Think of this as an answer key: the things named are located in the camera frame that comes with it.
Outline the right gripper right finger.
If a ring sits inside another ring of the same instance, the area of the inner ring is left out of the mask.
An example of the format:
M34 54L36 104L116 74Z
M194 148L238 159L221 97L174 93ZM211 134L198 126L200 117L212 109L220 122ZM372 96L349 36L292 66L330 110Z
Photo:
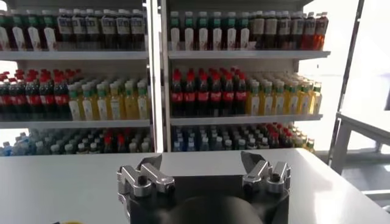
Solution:
M273 166L261 155L241 152L241 161L246 170L242 187L247 194L265 189L271 194L282 194L290 189L291 168L286 162Z

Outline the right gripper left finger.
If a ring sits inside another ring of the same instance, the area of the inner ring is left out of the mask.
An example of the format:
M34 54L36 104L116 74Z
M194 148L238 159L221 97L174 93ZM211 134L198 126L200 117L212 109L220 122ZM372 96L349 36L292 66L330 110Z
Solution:
M147 197L154 188L161 194L173 194L176 188L175 179L161 172L162 158L162 154L143 158L136 168L130 165L121 166L117 171L118 193Z

